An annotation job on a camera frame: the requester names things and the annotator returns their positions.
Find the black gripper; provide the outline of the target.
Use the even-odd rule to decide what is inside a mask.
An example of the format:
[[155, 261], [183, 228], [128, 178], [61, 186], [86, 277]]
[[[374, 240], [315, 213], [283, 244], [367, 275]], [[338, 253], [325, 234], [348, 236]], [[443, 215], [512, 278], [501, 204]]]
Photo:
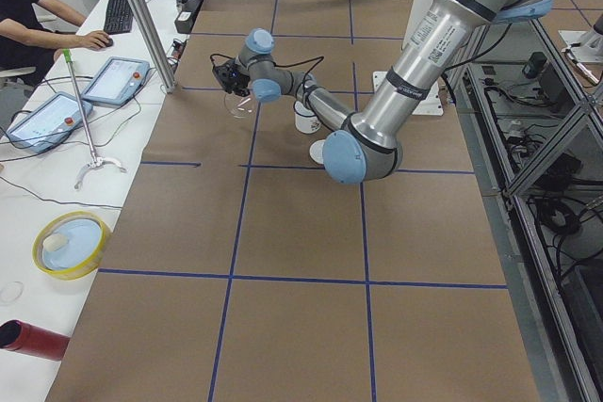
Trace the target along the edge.
[[227, 93], [237, 93], [239, 97], [248, 97], [249, 76], [244, 74], [233, 59], [221, 65], [213, 65], [212, 72], [222, 89]]

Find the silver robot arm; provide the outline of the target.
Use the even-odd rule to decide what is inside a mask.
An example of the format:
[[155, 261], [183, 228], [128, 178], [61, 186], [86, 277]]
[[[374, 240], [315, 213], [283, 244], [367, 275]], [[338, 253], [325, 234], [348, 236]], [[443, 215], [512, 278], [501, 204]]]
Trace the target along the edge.
[[260, 103], [281, 96], [301, 102], [331, 131], [322, 149], [324, 168], [339, 183], [359, 184], [399, 168], [399, 129], [477, 27], [540, 18], [552, 5], [553, 0], [432, 0], [360, 112], [341, 104], [312, 74], [278, 67], [271, 55], [274, 38], [262, 28], [252, 30], [238, 55], [214, 67], [213, 74], [227, 93], [252, 95]]

